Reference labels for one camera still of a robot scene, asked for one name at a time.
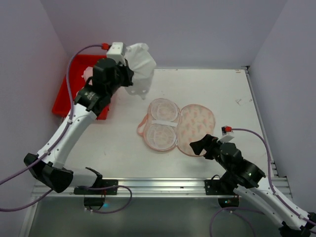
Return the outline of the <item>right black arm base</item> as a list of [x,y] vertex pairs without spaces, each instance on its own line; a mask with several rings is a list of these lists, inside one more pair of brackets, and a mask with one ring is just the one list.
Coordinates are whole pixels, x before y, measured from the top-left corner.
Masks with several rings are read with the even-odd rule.
[[239,207],[239,195],[236,195],[232,187],[219,175],[204,180],[204,189],[207,196],[220,196],[217,200],[221,208]]

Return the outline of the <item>pink bra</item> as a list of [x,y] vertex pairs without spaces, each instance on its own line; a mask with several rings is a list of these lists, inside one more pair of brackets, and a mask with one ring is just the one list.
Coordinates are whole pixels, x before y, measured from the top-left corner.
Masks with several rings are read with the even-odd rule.
[[87,81],[91,76],[93,76],[93,68],[92,67],[87,67],[82,74],[82,78]]

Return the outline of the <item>peach floral mesh laundry bag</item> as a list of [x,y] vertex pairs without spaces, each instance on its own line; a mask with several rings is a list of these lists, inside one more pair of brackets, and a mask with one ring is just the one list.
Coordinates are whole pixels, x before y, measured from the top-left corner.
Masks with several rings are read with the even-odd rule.
[[174,102],[158,98],[150,103],[137,133],[149,148],[157,152],[178,148],[187,156],[199,157],[205,151],[195,155],[190,143],[212,134],[214,127],[215,116],[209,108],[189,104],[180,109]]

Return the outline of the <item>white bra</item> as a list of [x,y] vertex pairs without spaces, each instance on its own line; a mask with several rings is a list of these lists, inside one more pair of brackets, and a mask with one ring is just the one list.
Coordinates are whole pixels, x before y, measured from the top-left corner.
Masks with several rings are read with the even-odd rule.
[[132,76],[132,86],[125,88],[129,95],[138,95],[145,100],[149,93],[154,77],[156,62],[149,53],[149,47],[145,43],[136,43],[126,48],[125,59]]

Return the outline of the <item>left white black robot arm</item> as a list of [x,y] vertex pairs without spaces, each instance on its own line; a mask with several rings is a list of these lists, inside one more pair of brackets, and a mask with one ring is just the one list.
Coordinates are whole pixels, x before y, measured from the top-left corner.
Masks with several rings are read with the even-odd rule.
[[74,171],[64,167],[70,151],[83,132],[97,119],[121,87],[132,86],[134,73],[128,61],[102,58],[93,66],[92,76],[77,92],[71,109],[55,134],[36,154],[28,153],[24,164],[32,176],[53,191],[61,193],[70,186],[94,186],[101,174],[91,168],[92,180],[75,181]]

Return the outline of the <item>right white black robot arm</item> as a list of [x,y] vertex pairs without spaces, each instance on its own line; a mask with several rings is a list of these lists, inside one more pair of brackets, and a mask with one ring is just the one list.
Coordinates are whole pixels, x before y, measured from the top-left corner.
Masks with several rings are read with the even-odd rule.
[[190,146],[195,155],[215,160],[225,169],[216,190],[248,200],[278,226],[281,236],[309,237],[313,233],[315,213],[295,205],[259,167],[243,158],[234,143],[207,134]]

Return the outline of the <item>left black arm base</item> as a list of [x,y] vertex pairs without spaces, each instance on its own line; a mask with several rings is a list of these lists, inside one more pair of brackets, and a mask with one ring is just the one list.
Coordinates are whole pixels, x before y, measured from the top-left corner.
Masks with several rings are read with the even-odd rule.
[[84,207],[98,214],[112,214],[114,211],[102,211],[101,208],[105,204],[106,195],[116,195],[118,191],[118,180],[103,179],[103,175],[98,171],[86,167],[85,173],[74,177],[74,194],[75,195],[99,195],[100,198],[85,197],[83,200]]

